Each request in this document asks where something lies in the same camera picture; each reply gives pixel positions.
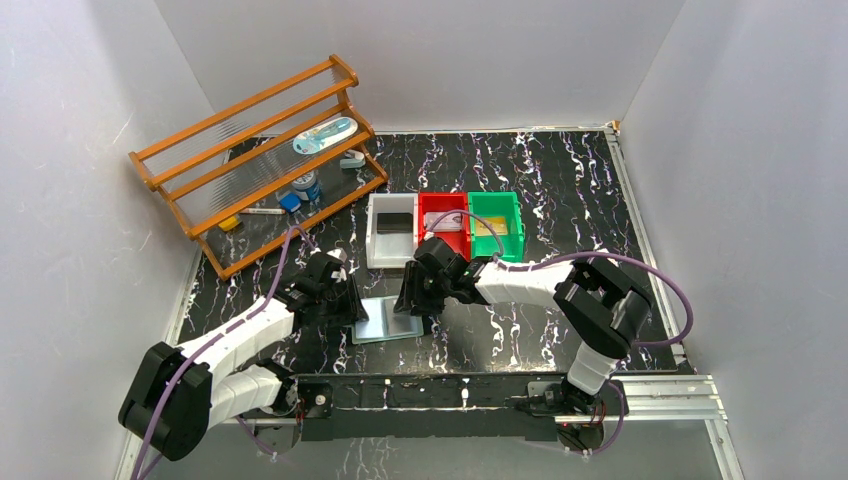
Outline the light blue white stapler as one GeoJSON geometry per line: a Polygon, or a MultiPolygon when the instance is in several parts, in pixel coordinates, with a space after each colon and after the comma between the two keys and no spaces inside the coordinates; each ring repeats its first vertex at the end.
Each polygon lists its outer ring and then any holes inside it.
{"type": "Polygon", "coordinates": [[[339,166],[342,169],[359,169],[366,163],[365,154],[359,150],[347,150],[343,157],[339,160],[339,166]]]}

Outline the white marker pen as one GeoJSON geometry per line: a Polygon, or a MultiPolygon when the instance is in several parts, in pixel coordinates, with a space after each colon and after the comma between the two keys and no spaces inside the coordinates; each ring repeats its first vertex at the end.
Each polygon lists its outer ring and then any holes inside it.
{"type": "Polygon", "coordinates": [[[243,215],[287,215],[286,210],[282,208],[260,208],[251,207],[245,208],[239,212],[243,215]]]}

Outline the yellow small block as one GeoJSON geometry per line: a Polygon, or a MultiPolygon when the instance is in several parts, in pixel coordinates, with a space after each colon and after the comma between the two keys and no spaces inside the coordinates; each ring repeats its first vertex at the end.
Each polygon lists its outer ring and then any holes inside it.
{"type": "Polygon", "coordinates": [[[221,221],[218,224],[218,228],[225,233],[229,233],[229,232],[237,229],[240,225],[241,225],[240,218],[237,215],[233,215],[233,216],[230,216],[230,217],[226,218],[225,220],[221,221]]]}

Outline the orange wooden shelf rack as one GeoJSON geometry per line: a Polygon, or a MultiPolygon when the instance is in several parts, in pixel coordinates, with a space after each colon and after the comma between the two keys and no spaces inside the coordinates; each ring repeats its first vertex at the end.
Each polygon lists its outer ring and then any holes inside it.
{"type": "Polygon", "coordinates": [[[350,97],[359,84],[341,57],[326,60],[225,108],[128,157],[144,185],[159,194],[181,230],[200,246],[218,277],[229,279],[281,247],[293,224],[310,228],[388,181],[367,146],[376,134],[350,97]],[[316,155],[300,155],[292,140],[338,117],[359,124],[351,137],[316,155]],[[347,150],[365,154],[359,169],[342,169],[347,150]],[[243,215],[245,208],[281,208],[291,182],[315,170],[321,196],[294,214],[243,215]],[[218,228],[237,215],[241,225],[218,228]]]}

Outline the gold card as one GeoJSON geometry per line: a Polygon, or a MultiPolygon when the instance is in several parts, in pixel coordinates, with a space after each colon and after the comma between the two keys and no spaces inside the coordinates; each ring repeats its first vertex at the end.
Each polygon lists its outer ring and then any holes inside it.
{"type": "Polygon", "coordinates": [[[509,222],[503,216],[484,217],[483,220],[474,220],[475,231],[478,236],[503,236],[509,234],[509,222]]]}

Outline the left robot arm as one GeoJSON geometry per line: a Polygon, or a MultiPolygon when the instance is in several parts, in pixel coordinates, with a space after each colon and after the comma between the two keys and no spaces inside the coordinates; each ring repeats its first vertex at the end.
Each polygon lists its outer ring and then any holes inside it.
{"type": "Polygon", "coordinates": [[[289,416],[302,405],[293,373],[259,353],[311,324],[348,326],[367,314],[341,249],[316,250],[292,280],[208,334],[144,354],[118,422],[176,461],[206,432],[252,410],[289,416]]]}

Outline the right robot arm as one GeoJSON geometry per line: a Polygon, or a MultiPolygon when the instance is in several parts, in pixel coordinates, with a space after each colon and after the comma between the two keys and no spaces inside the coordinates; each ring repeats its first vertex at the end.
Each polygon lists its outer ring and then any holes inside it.
{"type": "Polygon", "coordinates": [[[423,241],[405,265],[397,313],[439,315],[462,304],[520,303],[559,309],[581,340],[564,389],[594,397],[630,352],[652,310],[651,296],[607,252],[511,263],[496,255],[466,259],[445,241],[423,241]]]}

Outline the red plastic bin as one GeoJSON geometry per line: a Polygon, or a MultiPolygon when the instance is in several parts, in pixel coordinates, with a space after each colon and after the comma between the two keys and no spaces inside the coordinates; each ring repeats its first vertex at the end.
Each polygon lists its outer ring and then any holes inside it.
{"type": "MultiPolygon", "coordinates": [[[[428,232],[423,225],[426,212],[448,212],[451,210],[468,210],[466,192],[458,193],[419,193],[418,194],[418,231],[417,243],[420,244],[428,232]]],[[[455,252],[460,253],[466,260],[471,258],[471,231],[469,219],[463,216],[463,229],[459,232],[434,232],[434,236],[444,240],[455,252]]]]}

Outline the blue small block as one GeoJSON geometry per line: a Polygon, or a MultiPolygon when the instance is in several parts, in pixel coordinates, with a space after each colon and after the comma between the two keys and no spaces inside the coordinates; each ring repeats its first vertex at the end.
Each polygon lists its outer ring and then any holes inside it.
{"type": "Polygon", "coordinates": [[[279,206],[286,214],[294,214],[302,206],[302,200],[295,193],[287,193],[278,201],[279,206]]]}

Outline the green plastic bin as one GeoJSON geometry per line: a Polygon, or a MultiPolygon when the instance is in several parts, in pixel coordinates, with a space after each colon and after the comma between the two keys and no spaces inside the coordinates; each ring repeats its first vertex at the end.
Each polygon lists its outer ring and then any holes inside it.
{"type": "Polygon", "coordinates": [[[482,218],[492,229],[476,217],[471,219],[471,256],[490,256],[503,251],[505,262],[524,260],[525,233],[521,207],[515,192],[469,192],[469,211],[482,218]]]}

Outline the white plastic bin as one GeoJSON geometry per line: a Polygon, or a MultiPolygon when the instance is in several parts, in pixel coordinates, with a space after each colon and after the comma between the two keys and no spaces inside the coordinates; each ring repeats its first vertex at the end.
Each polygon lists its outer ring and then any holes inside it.
{"type": "Polygon", "coordinates": [[[418,195],[416,193],[372,193],[367,205],[366,264],[369,269],[403,269],[418,246],[418,195]],[[414,231],[406,234],[378,234],[376,215],[380,212],[409,212],[414,231]]]}

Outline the white magnetic stripe card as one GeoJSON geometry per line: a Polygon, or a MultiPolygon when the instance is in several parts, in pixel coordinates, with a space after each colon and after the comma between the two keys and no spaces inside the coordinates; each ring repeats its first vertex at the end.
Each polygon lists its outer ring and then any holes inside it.
{"type": "Polygon", "coordinates": [[[431,232],[459,232],[463,229],[464,220],[460,213],[426,212],[423,225],[426,231],[431,232]]]}

